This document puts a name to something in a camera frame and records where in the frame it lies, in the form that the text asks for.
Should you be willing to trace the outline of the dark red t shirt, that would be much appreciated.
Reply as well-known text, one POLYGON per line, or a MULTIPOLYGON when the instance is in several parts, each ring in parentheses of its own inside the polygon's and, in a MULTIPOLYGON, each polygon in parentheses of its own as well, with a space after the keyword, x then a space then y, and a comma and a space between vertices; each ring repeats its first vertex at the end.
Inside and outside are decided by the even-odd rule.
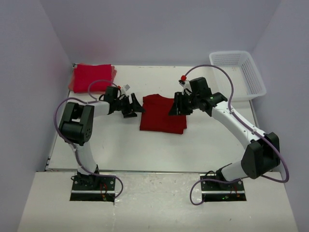
POLYGON ((159 94, 143 97, 145 112, 141 114, 140 130, 183 134, 187 129, 186 116, 170 116, 172 105, 173 99, 159 94))

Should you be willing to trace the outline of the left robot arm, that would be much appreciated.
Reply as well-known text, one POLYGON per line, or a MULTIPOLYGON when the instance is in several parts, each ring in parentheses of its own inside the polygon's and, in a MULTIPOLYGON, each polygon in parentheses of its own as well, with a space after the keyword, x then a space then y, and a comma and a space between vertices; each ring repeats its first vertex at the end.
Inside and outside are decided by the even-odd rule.
POLYGON ((119 86, 107 87, 105 93, 98 99, 85 102, 81 99, 70 97, 65 99, 65 108, 60 122, 57 122, 57 112, 54 113, 54 126, 58 135, 68 143, 73 150, 78 164, 78 172, 84 176, 83 184, 90 190, 100 186, 101 175, 95 162, 90 138, 93 132, 94 118, 107 116, 115 111, 121 112, 124 118, 136 117, 137 113, 144 113, 134 93, 126 94, 126 89, 119 86))

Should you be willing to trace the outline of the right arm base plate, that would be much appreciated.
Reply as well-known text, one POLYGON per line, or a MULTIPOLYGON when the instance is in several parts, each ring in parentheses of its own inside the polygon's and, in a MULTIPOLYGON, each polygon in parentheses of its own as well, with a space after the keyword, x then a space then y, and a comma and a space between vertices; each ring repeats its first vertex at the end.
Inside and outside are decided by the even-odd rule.
POLYGON ((233 192, 236 191, 244 191, 244 184, 241 182, 235 182, 232 184, 223 184, 213 181, 202 181, 201 182, 201 190, 202 191, 228 191, 230 192, 233 190, 233 192))

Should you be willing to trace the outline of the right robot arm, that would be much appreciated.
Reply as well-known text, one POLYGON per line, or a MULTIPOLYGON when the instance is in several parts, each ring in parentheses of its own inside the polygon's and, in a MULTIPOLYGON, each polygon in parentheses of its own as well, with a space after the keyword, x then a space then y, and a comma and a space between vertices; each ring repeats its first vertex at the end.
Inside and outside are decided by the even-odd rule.
POLYGON ((280 165, 280 143, 275 133, 265 133, 247 121, 222 93, 212 93, 204 77, 189 81, 182 76, 179 83, 183 89, 174 94, 169 115, 190 115, 199 109, 223 124, 245 150, 240 161, 217 170, 215 184, 219 189, 228 189, 236 179, 256 179, 280 165))

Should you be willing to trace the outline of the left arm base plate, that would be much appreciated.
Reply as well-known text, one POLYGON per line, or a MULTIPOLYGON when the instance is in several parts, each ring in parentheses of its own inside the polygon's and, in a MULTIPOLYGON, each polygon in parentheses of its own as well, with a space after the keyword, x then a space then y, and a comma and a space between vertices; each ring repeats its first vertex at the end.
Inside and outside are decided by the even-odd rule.
POLYGON ((95 191, 107 193, 114 190, 116 181, 114 177, 110 176, 99 177, 80 173, 72 176, 71 180, 73 181, 72 191, 77 193, 91 193, 95 191))

